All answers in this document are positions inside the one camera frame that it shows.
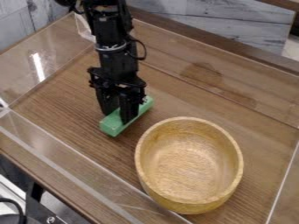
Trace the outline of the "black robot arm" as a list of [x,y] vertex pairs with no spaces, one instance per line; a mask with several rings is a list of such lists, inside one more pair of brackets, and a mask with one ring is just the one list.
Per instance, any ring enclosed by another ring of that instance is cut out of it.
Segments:
[[137,76],[139,60],[132,37],[132,16],[127,0],[53,0],[77,15],[84,15],[91,35],[96,39],[95,49],[99,67],[89,67],[89,86],[96,90],[101,112],[108,116],[119,110],[120,121],[129,123],[139,115],[139,106],[145,101],[145,81]]

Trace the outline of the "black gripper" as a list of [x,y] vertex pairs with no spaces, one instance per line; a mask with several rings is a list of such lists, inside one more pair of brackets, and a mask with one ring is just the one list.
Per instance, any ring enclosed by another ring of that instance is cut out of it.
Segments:
[[103,114],[108,116],[120,108],[121,122],[128,124],[139,114],[139,95],[145,95],[145,81],[137,76],[145,55],[137,55],[135,46],[97,46],[96,51],[100,66],[88,68],[89,86],[96,90]]

